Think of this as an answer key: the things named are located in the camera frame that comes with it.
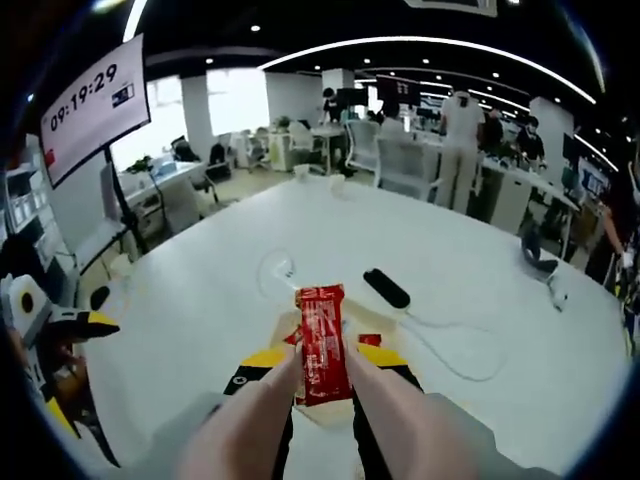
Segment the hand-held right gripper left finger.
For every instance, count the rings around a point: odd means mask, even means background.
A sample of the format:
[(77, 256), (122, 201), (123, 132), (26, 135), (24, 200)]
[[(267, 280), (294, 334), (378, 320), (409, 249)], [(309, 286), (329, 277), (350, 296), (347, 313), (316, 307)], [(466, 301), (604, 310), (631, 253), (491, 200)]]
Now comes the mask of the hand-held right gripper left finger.
[(241, 364), (223, 400), (183, 442), (174, 479), (281, 479), (293, 438), (296, 349)]

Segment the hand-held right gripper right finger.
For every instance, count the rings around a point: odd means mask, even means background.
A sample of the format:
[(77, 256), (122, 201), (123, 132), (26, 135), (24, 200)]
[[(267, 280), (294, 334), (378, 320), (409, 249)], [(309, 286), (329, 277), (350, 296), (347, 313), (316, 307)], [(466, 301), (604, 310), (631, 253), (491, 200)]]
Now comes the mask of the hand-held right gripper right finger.
[(355, 346), (355, 439), (364, 479), (543, 479), (501, 454), (493, 432), (423, 392), (397, 353)]

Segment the person's left hand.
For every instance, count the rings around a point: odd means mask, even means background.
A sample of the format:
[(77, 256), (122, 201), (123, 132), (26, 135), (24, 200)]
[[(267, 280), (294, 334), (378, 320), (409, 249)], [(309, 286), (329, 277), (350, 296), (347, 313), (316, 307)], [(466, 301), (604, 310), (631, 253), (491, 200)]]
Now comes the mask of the person's left hand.
[(83, 342), (79, 337), (67, 337), (57, 340), (49, 348), (56, 396), (62, 403), (77, 400), (88, 385), (86, 359), (76, 355), (74, 350)]

